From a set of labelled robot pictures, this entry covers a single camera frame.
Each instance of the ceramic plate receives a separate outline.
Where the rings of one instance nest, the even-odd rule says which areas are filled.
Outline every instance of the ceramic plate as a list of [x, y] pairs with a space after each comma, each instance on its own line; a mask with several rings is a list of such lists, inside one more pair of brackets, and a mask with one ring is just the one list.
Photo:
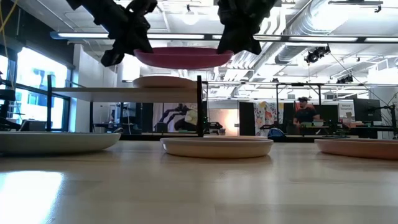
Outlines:
[[204, 138], [268, 139], [268, 137], [265, 136], [217, 136], [217, 135], [204, 136]]
[[135, 79], [132, 84], [136, 88], [197, 88], [195, 81], [163, 75], [140, 77]]
[[142, 63], [159, 68], [201, 69], [214, 68], [226, 64], [234, 53], [226, 50], [222, 54], [208, 47], [154, 47], [154, 53], [134, 50], [134, 55]]
[[373, 159], [398, 159], [397, 140], [377, 139], [316, 139], [319, 150], [341, 156]]
[[265, 156], [273, 140], [243, 138], [163, 138], [164, 150], [172, 155], [202, 158], [250, 158]]
[[1, 132], [0, 152], [58, 154], [100, 151], [117, 143], [120, 134]]

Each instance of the white shelf board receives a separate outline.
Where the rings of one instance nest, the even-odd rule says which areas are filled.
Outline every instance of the white shelf board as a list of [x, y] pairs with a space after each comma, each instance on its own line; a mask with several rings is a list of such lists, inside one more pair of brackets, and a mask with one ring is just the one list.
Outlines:
[[194, 88], [53, 88], [54, 93], [92, 102], [196, 103]]

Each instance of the beige plate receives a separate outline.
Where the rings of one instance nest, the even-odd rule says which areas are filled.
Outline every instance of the beige plate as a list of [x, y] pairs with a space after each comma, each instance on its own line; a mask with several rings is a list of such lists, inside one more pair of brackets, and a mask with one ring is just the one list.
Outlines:
[[235, 138], [235, 139], [268, 139], [265, 136], [217, 136], [217, 135], [210, 135], [204, 136], [205, 138]]
[[243, 138], [163, 138], [164, 150], [176, 156], [202, 158], [250, 158], [265, 156], [273, 140]]
[[132, 84], [136, 88], [197, 88], [195, 81], [187, 78], [152, 75], [135, 79]]
[[316, 139], [319, 150], [341, 156], [398, 159], [398, 141], [377, 139]]
[[117, 143], [120, 134], [0, 132], [0, 152], [61, 154], [100, 151]]

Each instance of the man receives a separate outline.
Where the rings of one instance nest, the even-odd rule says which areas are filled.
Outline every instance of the man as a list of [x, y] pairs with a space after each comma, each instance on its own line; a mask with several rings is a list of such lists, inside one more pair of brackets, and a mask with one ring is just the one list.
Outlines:
[[296, 112], [293, 123], [300, 125], [302, 122], [312, 122], [314, 120], [319, 120], [320, 116], [314, 107], [308, 106], [308, 98], [300, 97], [298, 99], [300, 102], [300, 109]]

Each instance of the monitor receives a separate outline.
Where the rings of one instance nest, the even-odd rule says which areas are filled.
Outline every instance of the monitor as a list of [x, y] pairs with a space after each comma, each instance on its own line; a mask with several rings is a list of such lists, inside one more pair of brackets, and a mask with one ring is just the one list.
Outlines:
[[322, 120], [325, 122], [338, 123], [338, 105], [321, 105], [318, 111]]
[[355, 120], [362, 122], [381, 121], [381, 110], [379, 100], [354, 99]]

